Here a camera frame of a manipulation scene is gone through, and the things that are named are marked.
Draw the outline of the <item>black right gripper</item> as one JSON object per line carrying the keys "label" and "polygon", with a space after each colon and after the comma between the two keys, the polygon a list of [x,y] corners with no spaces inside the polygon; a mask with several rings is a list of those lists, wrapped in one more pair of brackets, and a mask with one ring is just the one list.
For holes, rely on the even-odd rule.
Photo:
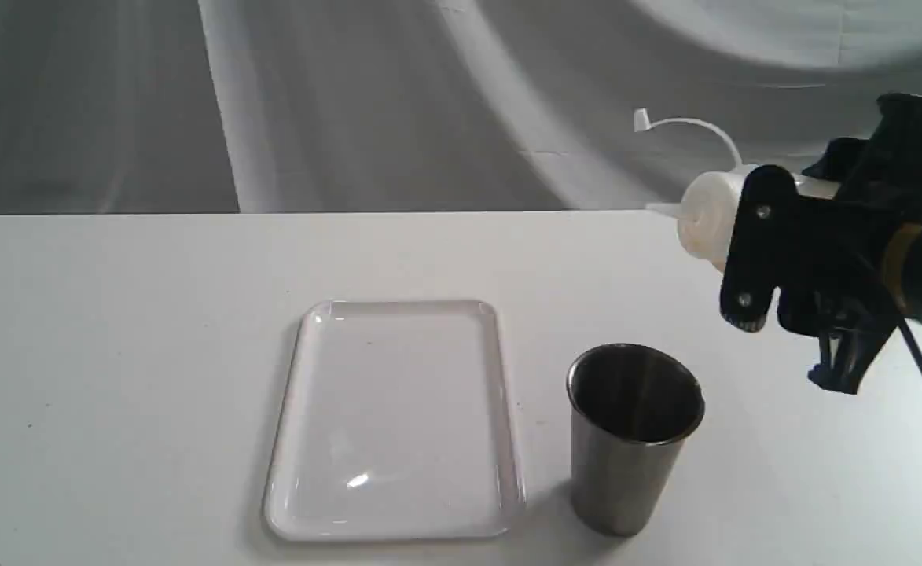
{"label": "black right gripper", "polygon": [[896,215],[878,204],[922,200],[922,96],[882,94],[876,103],[881,120],[870,138],[834,138],[803,169],[837,183],[835,200],[805,196],[795,182],[774,193],[778,322],[817,338],[810,383],[846,395],[858,393],[902,322],[879,283],[879,247]]}

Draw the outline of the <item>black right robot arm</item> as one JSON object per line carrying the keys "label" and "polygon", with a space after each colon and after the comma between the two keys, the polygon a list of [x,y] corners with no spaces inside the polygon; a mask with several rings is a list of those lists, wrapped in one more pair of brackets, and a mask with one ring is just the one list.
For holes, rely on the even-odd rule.
{"label": "black right robot arm", "polygon": [[922,325],[922,96],[878,97],[867,139],[831,140],[805,175],[835,196],[792,197],[785,243],[799,264],[783,289],[785,329],[816,334],[819,388],[855,394],[899,320]]}

